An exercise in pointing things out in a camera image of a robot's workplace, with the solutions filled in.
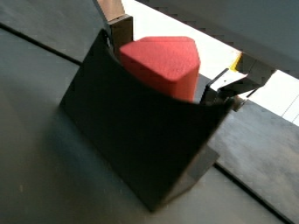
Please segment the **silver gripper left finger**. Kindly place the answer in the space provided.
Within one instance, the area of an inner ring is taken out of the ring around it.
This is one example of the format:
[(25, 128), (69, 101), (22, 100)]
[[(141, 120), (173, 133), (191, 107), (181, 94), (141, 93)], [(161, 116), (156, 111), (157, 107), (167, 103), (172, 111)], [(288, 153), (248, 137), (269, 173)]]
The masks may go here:
[(113, 54), (120, 59), (120, 47), (133, 41), (133, 17), (127, 15), (121, 0), (95, 0), (111, 30)]

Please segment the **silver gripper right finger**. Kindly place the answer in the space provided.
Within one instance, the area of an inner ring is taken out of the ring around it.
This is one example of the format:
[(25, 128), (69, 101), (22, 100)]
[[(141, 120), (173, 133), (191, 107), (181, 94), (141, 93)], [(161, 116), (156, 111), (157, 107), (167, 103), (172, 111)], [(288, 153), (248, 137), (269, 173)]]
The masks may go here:
[(212, 105), (232, 100), (232, 110), (237, 112), (275, 71), (268, 64), (241, 52), (231, 66), (207, 84), (200, 104)]

